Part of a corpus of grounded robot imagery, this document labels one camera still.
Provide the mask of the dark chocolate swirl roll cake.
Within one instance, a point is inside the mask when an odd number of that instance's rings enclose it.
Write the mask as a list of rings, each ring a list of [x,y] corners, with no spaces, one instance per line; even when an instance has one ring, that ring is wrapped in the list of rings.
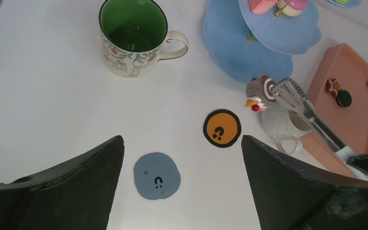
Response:
[[[260,112],[277,105],[277,100],[272,95],[272,88],[275,84],[276,82],[267,75],[251,78],[246,85],[245,107]]]

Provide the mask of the metal tongs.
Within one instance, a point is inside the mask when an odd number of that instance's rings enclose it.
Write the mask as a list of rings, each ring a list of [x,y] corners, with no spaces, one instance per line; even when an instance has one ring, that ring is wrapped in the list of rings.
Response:
[[[301,117],[323,139],[356,178],[368,181],[368,173],[348,165],[348,160],[357,154],[317,116],[304,90],[293,79],[284,78],[269,87],[269,90],[277,102]]]

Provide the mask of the green macaron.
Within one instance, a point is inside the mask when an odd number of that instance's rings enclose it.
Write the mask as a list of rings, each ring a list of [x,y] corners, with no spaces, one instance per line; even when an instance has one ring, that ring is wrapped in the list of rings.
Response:
[[[349,0],[334,0],[334,2],[341,4],[341,5],[345,5],[349,2]]]

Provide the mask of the pink frosted donut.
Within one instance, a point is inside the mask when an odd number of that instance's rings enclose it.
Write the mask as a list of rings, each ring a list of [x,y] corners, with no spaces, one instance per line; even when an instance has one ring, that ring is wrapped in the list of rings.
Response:
[[[296,17],[302,13],[308,6],[308,3],[308,0],[278,0],[276,6],[279,10],[283,9],[282,14]]]

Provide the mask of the light pink swirl roll cake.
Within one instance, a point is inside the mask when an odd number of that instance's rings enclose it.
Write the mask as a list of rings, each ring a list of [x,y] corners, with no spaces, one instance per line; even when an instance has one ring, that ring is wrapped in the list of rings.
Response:
[[[249,0],[250,10],[254,14],[263,14],[271,9],[277,0]]]

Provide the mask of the star-shaped brown cookie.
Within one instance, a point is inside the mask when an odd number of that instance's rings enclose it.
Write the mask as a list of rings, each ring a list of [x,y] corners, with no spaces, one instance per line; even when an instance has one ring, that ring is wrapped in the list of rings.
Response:
[[[325,91],[329,93],[332,97],[337,98],[338,93],[341,91],[341,86],[337,79],[328,79],[325,84]]]

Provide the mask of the black sandwich cookie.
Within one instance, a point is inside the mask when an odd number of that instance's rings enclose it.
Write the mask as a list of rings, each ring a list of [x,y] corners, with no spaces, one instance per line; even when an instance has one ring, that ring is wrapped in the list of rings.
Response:
[[[352,104],[352,97],[349,91],[340,90],[336,97],[336,102],[340,107],[349,107]]]

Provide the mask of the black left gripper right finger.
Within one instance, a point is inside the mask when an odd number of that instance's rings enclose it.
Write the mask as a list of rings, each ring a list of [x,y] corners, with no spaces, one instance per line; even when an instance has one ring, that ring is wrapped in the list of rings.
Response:
[[[320,169],[252,136],[241,148],[264,230],[368,230],[368,181]]]

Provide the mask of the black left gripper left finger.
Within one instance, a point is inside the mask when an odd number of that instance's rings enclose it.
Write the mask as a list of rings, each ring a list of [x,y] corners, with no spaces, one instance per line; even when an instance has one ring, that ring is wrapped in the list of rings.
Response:
[[[115,136],[12,183],[0,183],[0,230],[104,230],[124,159]]]

